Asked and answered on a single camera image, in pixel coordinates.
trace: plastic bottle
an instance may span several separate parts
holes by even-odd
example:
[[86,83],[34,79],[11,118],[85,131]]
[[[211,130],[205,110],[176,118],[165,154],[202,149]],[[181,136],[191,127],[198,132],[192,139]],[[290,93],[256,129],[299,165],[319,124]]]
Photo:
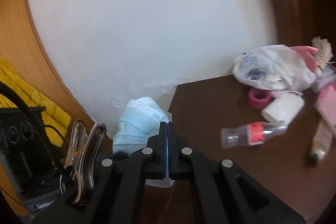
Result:
[[311,143],[310,162],[313,166],[317,166],[325,158],[332,141],[333,135],[325,121],[321,119]]
[[287,126],[282,122],[253,122],[238,128],[222,128],[222,148],[262,144],[273,136],[282,135],[286,131]]

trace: silver screw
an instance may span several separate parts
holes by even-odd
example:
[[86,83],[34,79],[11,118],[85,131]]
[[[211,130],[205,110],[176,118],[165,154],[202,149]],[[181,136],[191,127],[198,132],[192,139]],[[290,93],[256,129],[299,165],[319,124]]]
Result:
[[223,160],[222,165],[224,167],[231,167],[233,165],[233,162],[232,162],[232,160]]
[[192,152],[193,152],[193,150],[189,147],[185,147],[185,148],[182,149],[182,153],[184,155],[190,155]]
[[112,161],[111,159],[104,159],[104,160],[101,162],[102,166],[105,166],[105,167],[109,167],[109,166],[111,166],[112,163],[113,163],[113,161]]
[[153,149],[150,148],[150,147],[145,147],[145,148],[142,150],[142,153],[144,153],[145,155],[152,154],[152,152],[153,152]]

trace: blue face mask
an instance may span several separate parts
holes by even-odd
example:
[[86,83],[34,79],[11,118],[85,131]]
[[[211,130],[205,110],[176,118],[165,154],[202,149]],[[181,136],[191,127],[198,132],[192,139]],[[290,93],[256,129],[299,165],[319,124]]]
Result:
[[169,122],[169,119],[152,98],[131,100],[118,121],[113,153],[121,151],[130,155],[146,147],[148,138],[159,133],[160,122]]

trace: dark brown wooden furniture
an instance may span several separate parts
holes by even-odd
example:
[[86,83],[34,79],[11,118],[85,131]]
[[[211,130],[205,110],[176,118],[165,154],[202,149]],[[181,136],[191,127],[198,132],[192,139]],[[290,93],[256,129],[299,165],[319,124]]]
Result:
[[[209,159],[232,159],[308,224],[315,223],[336,192],[335,145],[318,167],[306,164],[320,120],[314,107],[316,94],[304,91],[305,106],[285,135],[259,146],[222,149],[221,128],[265,121],[260,109],[249,105],[249,89],[233,76],[179,85],[169,109],[176,133]],[[188,181],[176,181],[168,189],[147,186],[143,204],[142,224],[195,223]]]

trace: yellow fabric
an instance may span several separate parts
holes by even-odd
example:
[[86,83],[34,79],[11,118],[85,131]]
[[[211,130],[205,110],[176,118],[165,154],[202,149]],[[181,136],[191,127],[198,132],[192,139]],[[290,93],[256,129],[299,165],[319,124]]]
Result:
[[[65,137],[71,122],[69,114],[64,112],[53,101],[45,97],[42,93],[24,81],[18,72],[0,56],[0,81],[4,82],[14,90],[28,106],[45,106],[46,109],[41,113],[45,124],[50,124],[58,129]],[[0,94],[0,107],[16,107],[10,100]],[[46,133],[54,145],[62,146],[63,140],[51,128],[46,128]]]

